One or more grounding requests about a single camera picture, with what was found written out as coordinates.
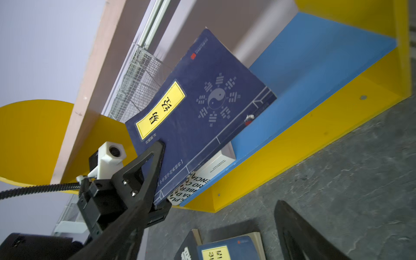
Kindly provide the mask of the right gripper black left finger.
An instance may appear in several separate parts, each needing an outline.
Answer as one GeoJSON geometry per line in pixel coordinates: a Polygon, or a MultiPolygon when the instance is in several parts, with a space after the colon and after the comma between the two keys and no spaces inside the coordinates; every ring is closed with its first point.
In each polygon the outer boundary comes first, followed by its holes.
{"type": "Polygon", "coordinates": [[[97,239],[74,254],[72,260],[112,260],[119,253],[131,233],[136,231],[136,240],[127,249],[127,260],[136,260],[139,254],[147,216],[151,203],[140,197],[139,200],[113,222],[97,239]]]}

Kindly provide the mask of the blue Lunyu book yellow label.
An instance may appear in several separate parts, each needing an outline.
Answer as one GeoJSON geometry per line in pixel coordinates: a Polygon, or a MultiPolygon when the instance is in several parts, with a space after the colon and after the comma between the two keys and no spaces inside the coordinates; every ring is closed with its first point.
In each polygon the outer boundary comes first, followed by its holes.
{"type": "Polygon", "coordinates": [[[261,234],[251,232],[198,246],[200,260],[265,260],[261,234]]]}

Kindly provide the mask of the navy Yijing book yellow label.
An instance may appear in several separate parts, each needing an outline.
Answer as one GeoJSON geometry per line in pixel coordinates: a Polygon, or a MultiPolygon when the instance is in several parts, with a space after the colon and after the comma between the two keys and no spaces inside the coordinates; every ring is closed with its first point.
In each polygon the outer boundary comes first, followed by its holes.
{"type": "Polygon", "coordinates": [[[150,103],[126,121],[137,154],[165,144],[153,202],[237,136],[276,95],[209,30],[202,31],[150,103]]]}

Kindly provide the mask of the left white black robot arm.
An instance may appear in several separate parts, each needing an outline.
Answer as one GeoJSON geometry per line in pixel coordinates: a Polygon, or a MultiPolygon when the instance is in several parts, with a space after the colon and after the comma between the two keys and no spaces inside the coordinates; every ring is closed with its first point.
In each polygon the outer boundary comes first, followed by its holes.
{"type": "Polygon", "coordinates": [[[165,144],[155,142],[127,165],[122,145],[106,142],[89,159],[90,173],[76,182],[19,187],[1,192],[1,199],[77,190],[77,207],[89,231],[85,242],[52,229],[50,206],[26,205],[15,219],[1,224],[3,260],[134,260],[146,228],[165,220],[171,203],[155,205],[165,144]]]}

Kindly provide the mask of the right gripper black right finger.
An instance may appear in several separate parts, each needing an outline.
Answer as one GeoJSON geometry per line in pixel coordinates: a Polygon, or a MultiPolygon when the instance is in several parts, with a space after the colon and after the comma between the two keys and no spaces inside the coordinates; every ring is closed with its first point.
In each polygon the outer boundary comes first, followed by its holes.
{"type": "Polygon", "coordinates": [[[285,260],[349,259],[286,201],[277,201],[274,217],[282,255],[285,260]]]}

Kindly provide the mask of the white Spanish text book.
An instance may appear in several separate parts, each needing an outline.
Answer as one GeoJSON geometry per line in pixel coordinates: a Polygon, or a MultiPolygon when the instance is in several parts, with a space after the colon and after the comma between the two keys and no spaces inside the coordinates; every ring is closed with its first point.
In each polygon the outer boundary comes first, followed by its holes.
{"type": "Polygon", "coordinates": [[[192,172],[186,178],[185,182],[168,196],[169,202],[173,206],[180,205],[212,178],[230,166],[235,160],[234,149],[232,143],[229,142],[197,171],[192,172]]]}

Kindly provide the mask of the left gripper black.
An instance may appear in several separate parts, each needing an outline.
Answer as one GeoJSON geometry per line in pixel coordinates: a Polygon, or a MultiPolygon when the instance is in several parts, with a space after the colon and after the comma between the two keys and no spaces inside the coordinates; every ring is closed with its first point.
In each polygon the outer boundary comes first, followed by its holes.
{"type": "Polygon", "coordinates": [[[152,207],[166,145],[156,141],[124,166],[112,179],[90,181],[77,177],[80,184],[77,206],[89,230],[88,240],[99,237],[128,208],[143,201],[152,207]]]}

